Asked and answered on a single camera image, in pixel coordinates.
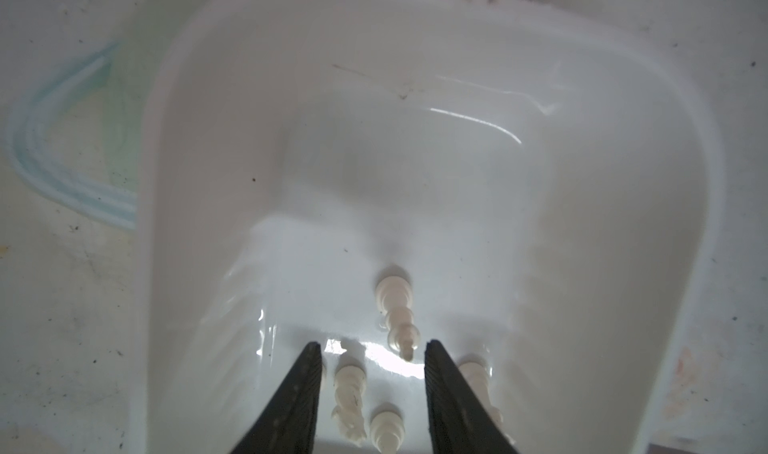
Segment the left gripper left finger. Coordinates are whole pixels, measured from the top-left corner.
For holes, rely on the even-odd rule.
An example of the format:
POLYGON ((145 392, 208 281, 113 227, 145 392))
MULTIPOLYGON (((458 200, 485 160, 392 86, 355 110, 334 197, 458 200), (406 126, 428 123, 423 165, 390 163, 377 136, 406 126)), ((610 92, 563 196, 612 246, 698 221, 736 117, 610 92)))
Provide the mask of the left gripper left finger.
POLYGON ((309 342, 231 453, 312 453, 323 378, 321 346, 309 342))

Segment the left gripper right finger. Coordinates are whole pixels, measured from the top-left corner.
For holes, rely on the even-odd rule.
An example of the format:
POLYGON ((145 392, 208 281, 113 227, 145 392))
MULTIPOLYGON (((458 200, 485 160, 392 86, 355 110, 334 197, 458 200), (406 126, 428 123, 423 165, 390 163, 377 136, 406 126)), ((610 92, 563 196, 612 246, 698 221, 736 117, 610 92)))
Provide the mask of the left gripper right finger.
POLYGON ((517 454, 438 340, 426 345, 424 371, 434 453, 517 454))

